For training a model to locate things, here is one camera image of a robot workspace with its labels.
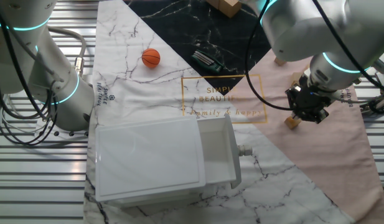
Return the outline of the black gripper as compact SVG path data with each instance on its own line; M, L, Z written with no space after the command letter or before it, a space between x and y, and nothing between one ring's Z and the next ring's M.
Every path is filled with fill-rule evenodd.
M285 91L288 104L294 114L303 121L319 124L328 117L325 110L332 102L330 98L321 96L308 87L293 86Z

